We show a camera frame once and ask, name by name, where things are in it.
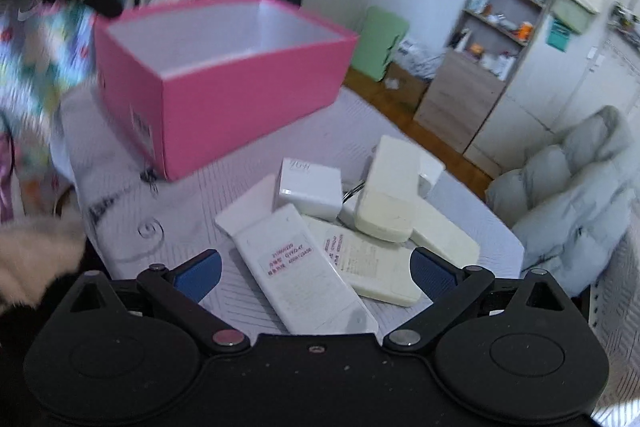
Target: silver round button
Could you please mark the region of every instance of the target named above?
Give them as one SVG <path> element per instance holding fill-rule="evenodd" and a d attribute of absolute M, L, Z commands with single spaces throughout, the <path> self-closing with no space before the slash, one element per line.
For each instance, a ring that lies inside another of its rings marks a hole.
<path fill-rule="evenodd" d="M 396 346 L 413 346 L 420 342 L 420 333 L 414 330 L 396 330 L 389 334 L 389 340 Z"/>
<path fill-rule="evenodd" d="M 221 330 L 218 333 L 214 333 L 213 341 L 219 346 L 237 346 L 244 341 L 244 333 L 238 330 Z"/>

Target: wooden floor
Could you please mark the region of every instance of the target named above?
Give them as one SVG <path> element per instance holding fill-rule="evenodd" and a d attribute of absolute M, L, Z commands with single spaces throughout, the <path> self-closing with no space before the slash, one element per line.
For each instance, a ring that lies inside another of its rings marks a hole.
<path fill-rule="evenodd" d="M 364 74 L 349 70 L 344 85 L 373 105 L 408 137 L 417 141 L 431 154 L 439 158 L 446 165 L 450 174 L 484 201 L 484 191 L 491 183 L 491 178 L 471 162 L 465 160 L 461 154 L 455 152 L 440 138 L 415 123 L 414 115 L 391 98 L 383 82 L 374 82 Z"/>

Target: white wardrobe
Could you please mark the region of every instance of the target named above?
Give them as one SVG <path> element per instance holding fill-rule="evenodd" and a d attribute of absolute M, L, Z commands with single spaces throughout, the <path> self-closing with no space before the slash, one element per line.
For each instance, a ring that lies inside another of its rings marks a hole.
<path fill-rule="evenodd" d="M 640 14 L 639 0 L 607 0 L 585 34 L 572 34 L 564 53 L 546 44 L 553 22 L 546 17 L 465 158 L 496 178 L 522 167 L 528 148 L 603 105 L 623 111 L 640 136 L 640 53 L 607 27 L 615 2 Z"/>

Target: open box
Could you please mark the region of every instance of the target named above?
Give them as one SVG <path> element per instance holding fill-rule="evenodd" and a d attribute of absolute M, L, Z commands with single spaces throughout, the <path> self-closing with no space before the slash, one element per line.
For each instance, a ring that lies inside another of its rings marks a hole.
<path fill-rule="evenodd" d="M 333 103 L 356 42 L 279 0 L 188 0 L 95 25 L 102 99 L 169 180 Z"/>

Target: table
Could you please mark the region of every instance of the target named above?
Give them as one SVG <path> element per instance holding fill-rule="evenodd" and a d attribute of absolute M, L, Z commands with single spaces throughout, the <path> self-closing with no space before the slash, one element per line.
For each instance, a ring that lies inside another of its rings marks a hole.
<path fill-rule="evenodd" d="M 241 109 L 239 101 L 239 118 Z M 223 259 L 223 276 L 201 305 L 252 340 L 260 332 L 286 330 L 233 242 L 215 226 L 214 216 L 264 176 L 278 172 L 284 156 L 340 168 L 343 180 L 355 182 L 366 176 L 372 151 L 383 134 L 408 139 L 355 93 L 342 88 L 330 107 L 188 178 L 149 183 L 141 177 L 148 166 L 120 137 L 92 87 L 70 92 L 62 102 L 61 116 L 87 233 L 112 277 L 132 279 L 151 263 L 172 268 L 215 248 Z M 479 264 L 496 277 L 519 277 L 522 245 L 464 185 L 445 172 L 427 199 L 480 244 Z M 364 300 L 380 324 L 380 335 L 431 303 L 425 296 L 405 309 Z"/>

